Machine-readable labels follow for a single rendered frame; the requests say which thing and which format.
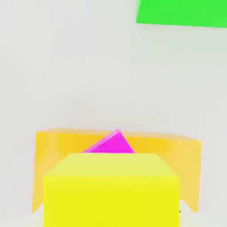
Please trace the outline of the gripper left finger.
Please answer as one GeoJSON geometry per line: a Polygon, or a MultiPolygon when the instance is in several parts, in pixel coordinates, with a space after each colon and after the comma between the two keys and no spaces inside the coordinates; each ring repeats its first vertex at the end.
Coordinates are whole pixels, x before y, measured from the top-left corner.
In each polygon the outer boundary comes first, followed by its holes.
{"type": "Polygon", "coordinates": [[[12,227],[43,227],[43,203],[37,211],[13,221],[12,227]]]}

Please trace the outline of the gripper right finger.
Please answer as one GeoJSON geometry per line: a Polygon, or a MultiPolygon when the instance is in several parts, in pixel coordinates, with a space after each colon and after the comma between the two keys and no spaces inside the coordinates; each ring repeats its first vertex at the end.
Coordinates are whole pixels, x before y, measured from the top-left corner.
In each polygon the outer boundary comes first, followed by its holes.
{"type": "Polygon", "coordinates": [[[194,213],[180,200],[180,227],[217,227],[217,222],[200,213],[194,213]]]}

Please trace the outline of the small yellow cube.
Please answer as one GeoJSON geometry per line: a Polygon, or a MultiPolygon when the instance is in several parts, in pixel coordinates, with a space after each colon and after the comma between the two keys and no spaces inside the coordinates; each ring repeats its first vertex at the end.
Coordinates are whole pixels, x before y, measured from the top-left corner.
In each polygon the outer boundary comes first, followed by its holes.
{"type": "Polygon", "coordinates": [[[43,178],[43,227],[179,227],[179,200],[156,154],[71,154],[43,178]]]}

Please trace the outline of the small magenta cube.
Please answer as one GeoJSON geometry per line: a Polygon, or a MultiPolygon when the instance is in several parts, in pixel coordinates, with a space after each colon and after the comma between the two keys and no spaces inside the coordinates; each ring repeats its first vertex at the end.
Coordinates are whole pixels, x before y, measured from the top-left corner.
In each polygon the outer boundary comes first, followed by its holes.
{"type": "Polygon", "coordinates": [[[82,153],[135,153],[122,132],[117,129],[82,153]]]}

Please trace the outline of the large orange box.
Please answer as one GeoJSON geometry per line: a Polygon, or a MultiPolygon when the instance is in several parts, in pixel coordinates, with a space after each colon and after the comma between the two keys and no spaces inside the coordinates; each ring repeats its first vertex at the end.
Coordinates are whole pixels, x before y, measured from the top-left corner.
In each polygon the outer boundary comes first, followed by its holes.
{"type": "MultiPolygon", "coordinates": [[[[103,130],[48,129],[36,133],[32,211],[43,202],[43,175],[65,156],[80,153],[109,134],[103,130]]],[[[165,133],[124,132],[136,153],[155,153],[180,177],[180,199],[198,212],[201,142],[186,136],[165,133]]]]}

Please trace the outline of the large green box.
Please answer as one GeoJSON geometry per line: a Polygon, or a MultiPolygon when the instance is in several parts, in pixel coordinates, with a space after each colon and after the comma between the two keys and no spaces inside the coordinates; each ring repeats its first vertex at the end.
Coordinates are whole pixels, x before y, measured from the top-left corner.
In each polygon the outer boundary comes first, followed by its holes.
{"type": "Polygon", "coordinates": [[[227,0],[137,0],[136,23],[227,28],[227,0]]]}

